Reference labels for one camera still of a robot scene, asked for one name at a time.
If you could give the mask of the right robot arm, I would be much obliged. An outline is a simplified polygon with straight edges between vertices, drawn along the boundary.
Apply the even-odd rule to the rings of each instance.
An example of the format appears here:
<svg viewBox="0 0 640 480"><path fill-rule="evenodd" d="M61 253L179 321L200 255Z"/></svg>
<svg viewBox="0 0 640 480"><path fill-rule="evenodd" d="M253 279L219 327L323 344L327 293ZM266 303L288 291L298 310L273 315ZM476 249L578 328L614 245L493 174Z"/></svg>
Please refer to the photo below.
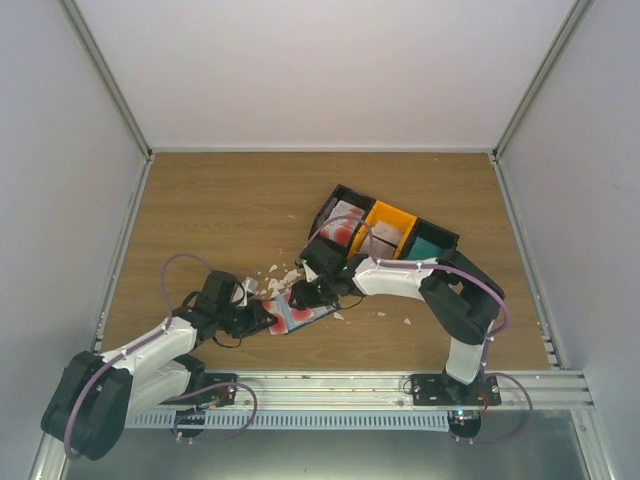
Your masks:
<svg viewBox="0 0 640 480"><path fill-rule="evenodd" d="M346 257L323 241L312 241L299 259L305 278L294 284L289 306L296 310L336 306L345 296L387 295L424 302L450 336L442 372L444 396L464 405L481 384L488 339L508 320L504 291L455 249L427 259L391 260L368 253Z"/></svg>

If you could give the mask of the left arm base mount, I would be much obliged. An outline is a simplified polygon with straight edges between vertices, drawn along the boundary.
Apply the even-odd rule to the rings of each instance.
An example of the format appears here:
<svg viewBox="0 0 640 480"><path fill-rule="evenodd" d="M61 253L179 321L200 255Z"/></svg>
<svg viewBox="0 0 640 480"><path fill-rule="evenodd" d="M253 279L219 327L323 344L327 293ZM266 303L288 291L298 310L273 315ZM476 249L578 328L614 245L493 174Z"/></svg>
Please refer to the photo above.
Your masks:
<svg viewBox="0 0 640 480"><path fill-rule="evenodd" d="M131 420L129 428L166 429L177 443L224 441L243 433L251 424L249 411L236 411L239 376L205 373L200 383L187 387L180 399L164 401Z"/></svg>

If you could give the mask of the orange bin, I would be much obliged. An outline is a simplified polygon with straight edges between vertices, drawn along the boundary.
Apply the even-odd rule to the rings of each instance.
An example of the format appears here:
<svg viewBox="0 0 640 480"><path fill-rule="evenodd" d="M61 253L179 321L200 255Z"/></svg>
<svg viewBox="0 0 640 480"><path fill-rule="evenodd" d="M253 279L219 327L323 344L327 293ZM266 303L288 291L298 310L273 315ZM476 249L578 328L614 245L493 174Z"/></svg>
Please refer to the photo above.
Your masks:
<svg viewBox="0 0 640 480"><path fill-rule="evenodd" d="M373 253L378 258L399 258L417 217L377 200L365 218L373 234Z"/></svg>

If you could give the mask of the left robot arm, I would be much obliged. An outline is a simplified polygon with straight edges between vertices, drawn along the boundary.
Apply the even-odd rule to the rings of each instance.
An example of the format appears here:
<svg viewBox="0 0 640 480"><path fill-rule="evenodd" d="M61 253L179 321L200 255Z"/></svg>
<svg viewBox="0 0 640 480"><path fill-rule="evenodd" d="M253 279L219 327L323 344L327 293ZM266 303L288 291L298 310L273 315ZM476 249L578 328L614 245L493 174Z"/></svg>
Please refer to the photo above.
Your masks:
<svg viewBox="0 0 640 480"><path fill-rule="evenodd" d="M211 272L198 291L147 334L119 348L76 354L42 416L42 430L61 441L72 460L98 460L119 440L127 422L163 403L203 404L234 389L213 383L192 352L224 333L237 341L276 325L254 295L253 282Z"/></svg>

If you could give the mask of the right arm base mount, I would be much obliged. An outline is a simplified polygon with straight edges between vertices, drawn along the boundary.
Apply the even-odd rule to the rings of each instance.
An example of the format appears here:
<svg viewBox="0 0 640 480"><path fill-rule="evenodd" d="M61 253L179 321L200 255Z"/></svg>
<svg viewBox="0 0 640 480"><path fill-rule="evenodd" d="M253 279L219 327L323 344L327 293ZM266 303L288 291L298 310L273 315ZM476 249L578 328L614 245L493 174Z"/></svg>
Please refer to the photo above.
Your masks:
<svg viewBox="0 0 640 480"><path fill-rule="evenodd" d="M414 406L441 407L449 432L458 440L473 441L488 409L502 403L497 381L483 380L480 374L470 384L463 384L445 372L414 373L403 389L411 395Z"/></svg>

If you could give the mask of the white pink cards stack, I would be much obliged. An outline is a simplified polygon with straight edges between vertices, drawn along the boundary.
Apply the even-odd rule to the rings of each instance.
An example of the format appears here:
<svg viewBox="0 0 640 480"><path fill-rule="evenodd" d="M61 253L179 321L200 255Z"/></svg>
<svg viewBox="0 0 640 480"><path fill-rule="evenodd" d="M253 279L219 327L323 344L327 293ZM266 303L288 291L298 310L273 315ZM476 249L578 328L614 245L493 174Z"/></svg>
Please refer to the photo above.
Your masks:
<svg viewBox="0 0 640 480"><path fill-rule="evenodd" d="M404 232L389 223L378 221L371 229L372 240L365 234L359 252L382 259L392 259Z"/></svg>

